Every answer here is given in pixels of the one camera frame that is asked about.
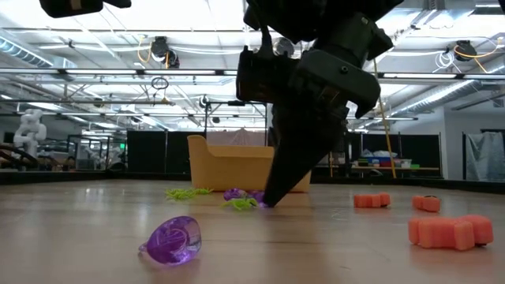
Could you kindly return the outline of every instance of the hanging wire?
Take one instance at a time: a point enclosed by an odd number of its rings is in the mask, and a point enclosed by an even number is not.
[[[379,72],[377,71],[377,60],[373,59],[373,68],[376,74],[377,80],[379,80]],[[391,140],[389,138],[389,129],[387,127],[386,115],[384,114],[384,106],[382,104],[381,96],[379,95],[379,106],[380,106],[380,114],[382,115],[382,123],[384,124],[384,129],[386,131],[386,143],[387,143],[387,151],[389,152],[389,159],[391,160],[391,172],[393,173],[393,178],[396,179],[396,168],[395,168],[395,159],[393,158],[393,152],[391,150]]]

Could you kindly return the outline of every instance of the yellow bin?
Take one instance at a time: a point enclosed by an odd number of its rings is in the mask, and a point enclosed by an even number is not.
[[[194,188],[225,191],[264,190],[274,148],[258,146],[209,146],[203,136],[188,136],[191,180]],[[308,192],[310,172],[291,190]]]

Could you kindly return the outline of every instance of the black panel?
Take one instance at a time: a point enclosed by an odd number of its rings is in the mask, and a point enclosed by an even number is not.
[[[166,173],[189,174],[188,136],[203,133],[168,132],[166,143]]]
[[[400,156],[398,135],[390,135],[389,139],[391,142],[391,151]],[[372,153],[374,151],[387,151],[386,136],[380,134],[363,134],[363,150],[365,149],[368,149]]]
[[[128,171],[165,173],[166,133],[128,131]]]
[[[356,161],[361,156],[361,134],[347,133],[347,143],[351,145],[350,161]]]
[[[402,135],[402,157],[421,167],[440,167],[438,135]]]
[[[4,133],[3,135],[3,143],[14,143],[14,133]]]

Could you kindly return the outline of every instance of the purple translucent object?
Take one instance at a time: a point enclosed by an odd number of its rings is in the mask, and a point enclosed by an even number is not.
[[[153,260],[169,266],[192,260],[200,251],[202,238],[195,219],[181,216],[161,224],[152,233],[148,242],[139,247]]]
[[[249,198],[254,198],[260,204],[263,202],[263,195],[264,194],[265,194],[265,192],[253,191],[253,192],[249,193]]]
[[[232,200],[233,198],[244,198],[247,197],[247,192],[241,189],[228,189],[224,192],[224,200]]]

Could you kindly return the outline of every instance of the black partition wall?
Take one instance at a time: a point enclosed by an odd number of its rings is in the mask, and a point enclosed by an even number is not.
[[[128,171],[165,173],[166,133],[162,131],[128,131]]]
[[[168,132],[166,134],[166,173],[191,174],[189,166],[188,136],[201,135],[196,132]]]

